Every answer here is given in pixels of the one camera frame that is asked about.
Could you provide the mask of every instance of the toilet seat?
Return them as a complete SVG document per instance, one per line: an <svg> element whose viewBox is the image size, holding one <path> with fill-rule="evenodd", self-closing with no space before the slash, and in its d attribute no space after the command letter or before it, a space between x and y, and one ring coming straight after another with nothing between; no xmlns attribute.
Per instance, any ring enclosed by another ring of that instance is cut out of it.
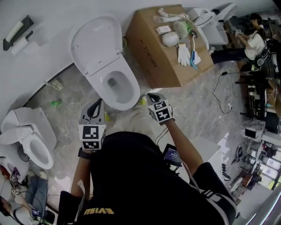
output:
<svg viewBox="0 0 281 225"><path fill-rule="evenodd" d="M25 153L30 159L43 169L51 169L54 164L54 157L46 147L43 139L36 132L33 132L21 142Z"/></svg>
<svg viewBox="0 0 281 225"><path fill-rule="evenodd" d="M140 87L121 54L122 31L114 16L99 16L76 27L68 47L75 65L106 104L128 110L137 103Z"/></svg>

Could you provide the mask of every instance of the floor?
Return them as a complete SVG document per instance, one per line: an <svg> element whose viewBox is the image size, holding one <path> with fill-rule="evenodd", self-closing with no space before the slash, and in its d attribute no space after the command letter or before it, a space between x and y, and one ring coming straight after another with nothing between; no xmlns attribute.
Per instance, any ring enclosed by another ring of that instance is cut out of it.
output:
<svg viewBox="0 0 281 225"><path fill-rule="evenodd" d="M125 50L124 57L139 82L141 94L150 91L151 88L128 49ZM160 90L160 93L169 100L173 107L176 123L188 138L201 136L213 143L218 143L226 133L229 133L226 146L230 148L230 151L225 156L225 158L229 157L227 167L234 158L237 146L242 142L240 125L243 117L239 113L244 111L244 103L240 85L234 84L239 75L229 75L232 88L228 77L222 76L216 89L216 95L222 103L229 98L232 89L230 103L233 109L230 113L223 114L221 112L219 103L213 96L213 89L222 72L234 72L235 70L232 62L220 64L183 87ZM27 104L31 108L39 106L43 108L57 137L57 145L54 149L54 166L47 171L49 179L47 201L54 208L58 208L60 192L62 190L70 191L71 188L78 162L78 149L80 148L78 123L81 109L99 98L75 66L62 73L59 80L64 85L61 91L45 87ZM60 106L51 105L51 101L54 100L61 100L62 104ZM105 106L105 110L113 121L122 117L124 113L108 106ZM158 136L164 129L157 123L153 123L151 126L155 136ZM162 145L165 141L165 137L161 139ZM33 163L31 163L31 169L38 171L37 166Z"/></svg>

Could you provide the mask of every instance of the toilet lid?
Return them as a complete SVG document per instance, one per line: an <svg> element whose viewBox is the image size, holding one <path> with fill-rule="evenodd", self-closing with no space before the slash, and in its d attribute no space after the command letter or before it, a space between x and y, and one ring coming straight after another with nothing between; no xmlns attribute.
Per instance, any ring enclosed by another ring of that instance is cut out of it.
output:
<svg viewBox="0 0 281 225"><path fill-rule="evenodd" d="M30 159L38 166L46 169L49 164L49 150L40 135L34 132L26 137L21 144Z"/></svg>
<svg viewBox="0 0 281 225"><path fill-rule="evenodd" d="M195 21L194 24L196 26L202 26L202 25L206 25L209 21L211 21L214 17L216 16L216 14L214 12L208 12L203 14L202 16L198 17Z"/></svg>
<svg viewBox="0 0 281 225"><path fill-rule="evenodd" d="M26 138L32 132L33 129L29 126L10 129L0 135L0 144L10 145L16 142L21 142L22 139Z"/></svg>
<svg viewBox="0 0 281 225"><path fill-rule="evenodd" d="M221 12L215 17L215 20L223 20L228 21L237 11L238 6L234 3L229 4L228 6L224 7L221 6Z"/></svg>
<svg viewBox="0 0 281 225"><path fill-rule="evenodd" d="M68 42L70 55L83 75L95 74L122 51L122 31L113 15L96 17L76 27Z"/></svg>

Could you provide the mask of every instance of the wall-mounted holder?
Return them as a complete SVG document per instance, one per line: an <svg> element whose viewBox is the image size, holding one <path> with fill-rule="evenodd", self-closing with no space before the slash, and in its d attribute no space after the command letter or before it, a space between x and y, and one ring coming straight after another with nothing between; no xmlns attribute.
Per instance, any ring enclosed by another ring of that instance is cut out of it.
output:
<svg viewBox="0 0 281 225"><path fill-rule="evenodd" d="M13 44L16 42L17 39L19 39L25 31L27 31L34 22L31 20L29 16L26 16L22 20L23 26L20 28L20 30L15 34L15 36L11 39L10 42L7 42L6 39L3 40L3 50L7 51Z"/></svg>

